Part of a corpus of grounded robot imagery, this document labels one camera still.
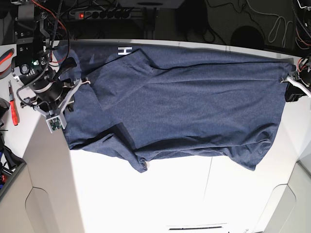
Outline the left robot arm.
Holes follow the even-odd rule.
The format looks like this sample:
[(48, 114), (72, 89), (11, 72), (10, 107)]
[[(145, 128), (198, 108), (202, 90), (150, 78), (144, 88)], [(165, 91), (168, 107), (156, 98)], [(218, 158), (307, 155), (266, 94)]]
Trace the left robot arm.
[(311, 2), (293, 0), (295, 17), (295, 42), (305, 52), (296, 65), (296, 71), (289, 74), (285, 92), (286, 102), (296, 102), (303, 96), (311, 96)]

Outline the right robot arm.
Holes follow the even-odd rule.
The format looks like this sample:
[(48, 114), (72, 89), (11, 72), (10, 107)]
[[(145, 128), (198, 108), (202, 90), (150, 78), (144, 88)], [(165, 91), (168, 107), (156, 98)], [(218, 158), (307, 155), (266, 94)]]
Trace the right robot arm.
[(61, 81), (60, 76), (76, 67), (73, 58), (66, 53), (60, 60), (53, 60), (57, 30), (67, 32), (61, 21), (61, 0), (12, 0), (14, 31), (17, 54), (12, 60), (12, 75), (22, 90), (29, 88), (34, 97), (19, 98), (20, 106), (38, 108), (43, 112), (56, 111), (60, 108), (73, 82)]

